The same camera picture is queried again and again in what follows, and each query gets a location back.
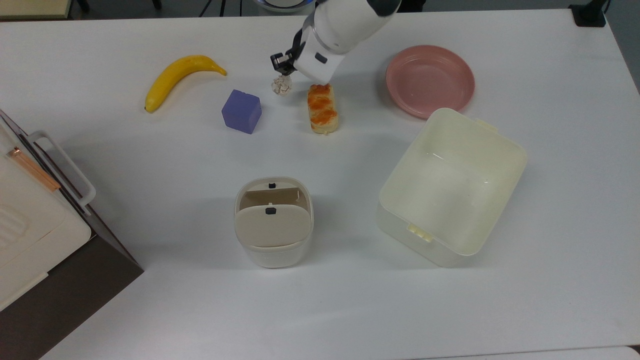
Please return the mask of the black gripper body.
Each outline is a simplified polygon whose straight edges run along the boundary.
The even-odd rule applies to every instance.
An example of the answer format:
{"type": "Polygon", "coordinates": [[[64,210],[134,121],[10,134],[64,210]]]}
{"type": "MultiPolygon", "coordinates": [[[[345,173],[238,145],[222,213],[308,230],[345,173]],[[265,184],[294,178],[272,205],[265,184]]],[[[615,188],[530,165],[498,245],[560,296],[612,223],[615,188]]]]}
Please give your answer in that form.
{"type": "Polygon", "coordinates": [[[297,43],[297,44],[294,44],[292,48],[290,48],[285,52],[286,68],[288,69],[295,68],[295,61],[297,61],[297,59],[300,57],[300,53],[302,52],[302,50],[303,50],[303,44],[297,43]]]}

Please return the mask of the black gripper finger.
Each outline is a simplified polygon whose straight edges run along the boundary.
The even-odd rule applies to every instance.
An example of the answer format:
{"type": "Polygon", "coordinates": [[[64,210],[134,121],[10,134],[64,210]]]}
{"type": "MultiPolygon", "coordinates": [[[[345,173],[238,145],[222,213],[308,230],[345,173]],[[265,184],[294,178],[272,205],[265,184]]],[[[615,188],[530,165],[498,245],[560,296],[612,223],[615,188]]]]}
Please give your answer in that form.
{"type": "Polygon", "coordinates": [[[286,53],[277,53],[270,56],[270,63],[279,75],[290,76],[295,72],[293,53],[288,50],[286,53]]]}

